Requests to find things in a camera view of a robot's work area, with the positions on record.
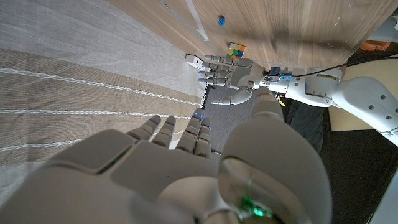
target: robotic hand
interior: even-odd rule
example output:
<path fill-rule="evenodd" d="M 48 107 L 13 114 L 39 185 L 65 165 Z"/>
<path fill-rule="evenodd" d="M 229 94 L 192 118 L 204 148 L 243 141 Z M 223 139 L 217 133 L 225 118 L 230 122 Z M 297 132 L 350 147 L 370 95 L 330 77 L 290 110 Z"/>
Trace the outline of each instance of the robotic hand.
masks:
<path fill-rule="evenodd" d="M 331 191 L 312 146 L 284 123 L 274 95 L 256 90 L 252 119 L 210 161 L 209 119 L 196 109 L 176 150 L 175 125 L 154 116 L 106 130 L 49 159 L 0 209 L 3 223 L 328 224 Z"/>
<path fill-rule="evenodd" d="M 318 73 L 320 69 L 309 68 L 307 72 L 311 75 L 303 75 L 302 69 L 289 72 L 281 71 L 280 67 L 271 67 L 265 71 L 246 58 L 230 59 L 211 55 L 205 58 L 225 65 L 203 63 L 215 72 L 199 72 L 199 75 L 206 77 L 199 79 L 200 82 L 239 89 L 234 96 L 220 98 L 212 104 L 240 104 L 250 99 L 253 89 L 265 87 L 308 105 L 342 108 L 398 146 L 398 100 L 374 78 L 358 77 L 341 81 L 342 72 L 338 69 Z"/>
<path fill-rule="evenodd" d="M 211 72 L 200 71 L 199 75 L 205 78 L 198 79 L 199 82 L 227 86 L 239 90 L 234 96 L 220 98 L 212 104 L 236 105 L 244 103 L 252 96 L 252 91 L 260 87 L 264 68 L 247 58 L 231 59 L 206 55 L 206 60 L 219 62 L 220 65 L 204 62 L 203 66 L 210 68 Z"/>

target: gray carpet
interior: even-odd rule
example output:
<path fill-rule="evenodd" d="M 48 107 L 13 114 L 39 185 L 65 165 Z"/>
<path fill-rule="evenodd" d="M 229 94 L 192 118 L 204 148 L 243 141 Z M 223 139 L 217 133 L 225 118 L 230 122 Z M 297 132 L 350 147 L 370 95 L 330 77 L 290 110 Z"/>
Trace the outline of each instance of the gray carpet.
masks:
<path fill-rule="evenodd" d="M 236 91 L 225 86 L 217 86 L 215 89 L 210 88 L 207 98 L 205 116 L 210 117 L 211 147 L 219 152 L 222 152 L 230 132 L 237 125 L 250 119 L 254 97 L 240 105 L 212 105 L 211 102 L 224 96 L 232 96 Z M 220 155 L 212 154 L 212 161 L 218 161 L 219 159 Z"/>

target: blue cap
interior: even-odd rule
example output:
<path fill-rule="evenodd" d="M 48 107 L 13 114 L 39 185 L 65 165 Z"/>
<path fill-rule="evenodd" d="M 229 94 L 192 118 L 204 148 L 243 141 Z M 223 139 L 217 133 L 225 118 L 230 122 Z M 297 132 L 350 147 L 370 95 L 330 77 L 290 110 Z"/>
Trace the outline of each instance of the blue cap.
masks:
<path fill-rule="evenodd" d="M 218 19 L 218 25 L 223 26 L 224 24 L 225 24 L 225 17 L 220 16 L 220 18 Z"/>

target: rubik's cube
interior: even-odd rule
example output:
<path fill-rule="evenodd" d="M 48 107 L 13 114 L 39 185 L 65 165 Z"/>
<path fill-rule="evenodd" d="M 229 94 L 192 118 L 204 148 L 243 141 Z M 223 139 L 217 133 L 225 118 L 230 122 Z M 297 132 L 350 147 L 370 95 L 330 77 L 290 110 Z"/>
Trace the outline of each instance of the rubik's cube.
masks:
<path fill-rule="evenodd" d="M 246 49 L 245 46 L 231 43 L 228 49 L 228 53 L 226 54 L 226 58 L 241 58 L 243 57 L 244 50 Z"/>

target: orange object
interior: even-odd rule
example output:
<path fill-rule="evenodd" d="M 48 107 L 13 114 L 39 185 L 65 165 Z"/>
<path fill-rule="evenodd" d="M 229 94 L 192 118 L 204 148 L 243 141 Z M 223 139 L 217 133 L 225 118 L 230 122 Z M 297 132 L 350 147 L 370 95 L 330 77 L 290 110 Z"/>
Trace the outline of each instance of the orange object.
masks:
<path fill-rule="evenodd" d="M 361 45 L 361 49 L 367 51 L 385 51 L 390 44 L 390 42 L 367 40 Z"/>

